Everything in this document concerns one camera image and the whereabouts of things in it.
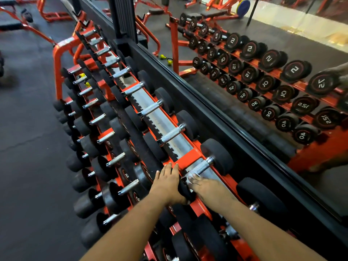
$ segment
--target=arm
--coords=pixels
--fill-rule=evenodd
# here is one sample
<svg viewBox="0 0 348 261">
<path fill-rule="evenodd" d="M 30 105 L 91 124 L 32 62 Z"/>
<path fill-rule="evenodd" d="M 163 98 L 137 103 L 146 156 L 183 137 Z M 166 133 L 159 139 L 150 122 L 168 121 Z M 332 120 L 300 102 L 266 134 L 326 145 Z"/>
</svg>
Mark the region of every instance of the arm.
<svg viewBox="0 0 348 261">
<path fill-rule="evenodd" d="M 325 261 L 318 253 L 249 210 L 219 181 L 197 175 L 189 184 L 202 201 L 221 214 L 261 261 Z"/>
<path fill-rule="evenodd" d="M 164 166 L 156 172 L 149 195 L 116 223 L 80 261 L 139 261 L 147 240 L 167 205 L 186 203 L 177 190 L 179 166 Z"/>
</svg>

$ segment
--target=hand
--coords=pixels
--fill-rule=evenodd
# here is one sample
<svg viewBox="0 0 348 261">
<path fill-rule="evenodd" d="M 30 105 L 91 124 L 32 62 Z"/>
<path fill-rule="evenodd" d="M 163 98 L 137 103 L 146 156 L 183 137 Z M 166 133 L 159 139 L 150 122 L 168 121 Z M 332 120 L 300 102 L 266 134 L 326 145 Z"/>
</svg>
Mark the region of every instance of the hand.
<svg viewBox="0 0 348 261">
<path fill-rule="evenodd" d="M 172 163 L 168 163 L 161 172 L 156 172 L 149 194 L 163 199 L 165 206 L 176 203 L 186 204 L 185 197 L 177 190 L 179 178 L 179 165 L 176 164 L 172 169 Z"/>
<path fill-rule="evenodd" d="M 188 180 L 191 182 L 188 186 L 197 193 L 202 202 L 221 215 L 233 202 L 238 202 L 237 198 L 220 181 L 206 179 L 196 174 L 188 177 Z"/>
</svg>

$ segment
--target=person's right hand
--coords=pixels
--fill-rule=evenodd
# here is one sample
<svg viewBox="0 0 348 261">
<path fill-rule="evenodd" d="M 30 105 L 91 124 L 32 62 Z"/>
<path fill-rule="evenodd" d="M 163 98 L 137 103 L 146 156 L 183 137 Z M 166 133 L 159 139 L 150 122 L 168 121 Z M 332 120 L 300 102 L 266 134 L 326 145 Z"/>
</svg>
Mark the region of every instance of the person's right hand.
<svg viewBox="0 0 348 261">
<path fill-rule="evenodd" d="M 211 210 L 223 215 L 227 207 L 230 207 L 237 198 L 217 180 L 210 180 L 193 174 L 188 177 L 191 182 L 189 188 L 197 193 L 198 197 Z"/>
</svg>

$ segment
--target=person's left hand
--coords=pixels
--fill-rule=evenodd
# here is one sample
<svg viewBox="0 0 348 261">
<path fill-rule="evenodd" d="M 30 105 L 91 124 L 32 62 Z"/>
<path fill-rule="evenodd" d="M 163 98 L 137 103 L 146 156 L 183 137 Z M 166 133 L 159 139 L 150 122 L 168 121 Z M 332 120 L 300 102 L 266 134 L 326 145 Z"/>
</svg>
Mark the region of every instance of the person's left hand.
<svg viewBox="0 0 348 261">
<path fill-rule="evenodd" d="M 187 200 L 177 190 L 179 179 L 179 165 L 176 164 L 172 169 L 172 163 L 168 163 L 161 172 L 156 172 L 149 194 L 163 199 L 166 206 L 176 203 L 186 204 Z"/>
</svg>

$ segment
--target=forearm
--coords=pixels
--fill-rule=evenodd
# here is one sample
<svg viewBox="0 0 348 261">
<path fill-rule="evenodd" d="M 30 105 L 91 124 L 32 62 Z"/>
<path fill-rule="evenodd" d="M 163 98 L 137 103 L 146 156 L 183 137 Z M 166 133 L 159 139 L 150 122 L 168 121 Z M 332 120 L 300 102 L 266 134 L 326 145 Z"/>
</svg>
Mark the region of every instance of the forearm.
<svg viewBox="0 0 348 261">
<path fill-rule="evenodd" d="M 138 261 L 164 206 L 162 198 L 149 194 L 116 223 L 81 261 Z"/>
<path fill-rule="evenodd" d="M 323 261 L 318 253 L 268 220 L 233 201 L 221 213 L 261 261 Z"/>
</svg>

